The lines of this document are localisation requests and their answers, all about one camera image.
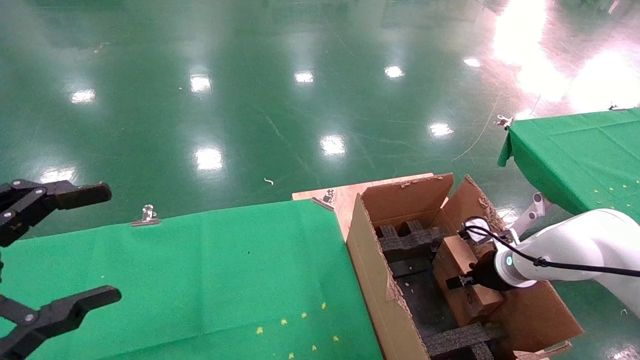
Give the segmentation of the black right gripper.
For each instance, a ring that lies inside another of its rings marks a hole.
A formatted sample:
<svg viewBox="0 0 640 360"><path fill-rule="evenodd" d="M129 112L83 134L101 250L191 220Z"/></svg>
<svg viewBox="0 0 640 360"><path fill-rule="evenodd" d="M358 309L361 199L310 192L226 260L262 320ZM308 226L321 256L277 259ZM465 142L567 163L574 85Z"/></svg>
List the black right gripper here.
<svg viewBox="0 0 640 360"><path fill-rule="evenodd" d="M467 276L453 276L445 281L449 290L481 285L487 289L501 291L501 278L495 266L496 250L483 253L475 262L469 263Z"/></svg>

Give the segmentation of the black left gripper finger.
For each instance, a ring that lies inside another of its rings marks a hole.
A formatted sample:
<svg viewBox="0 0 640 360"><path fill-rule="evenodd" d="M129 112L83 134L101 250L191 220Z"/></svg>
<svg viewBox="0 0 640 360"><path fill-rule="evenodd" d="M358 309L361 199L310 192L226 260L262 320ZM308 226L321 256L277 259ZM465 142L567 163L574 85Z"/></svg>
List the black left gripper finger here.
<svg viewBox="0 0 640 360"><path fill-rule="evenodd" d="M68 180L38 183L18 178L0 187L0 245L11 246L56 210L71 210L110 201L103 182L76 186Z"/></svg>
<svg viewBox="0 0 640 360"><path fill-rule="evenodd" d="M87 314L122 299L122 293L112 285L63 297L38 310L4 295L0 315L14 323L14 328L0 340L3 360L25 360L45 341L77 330Z"/></svg>

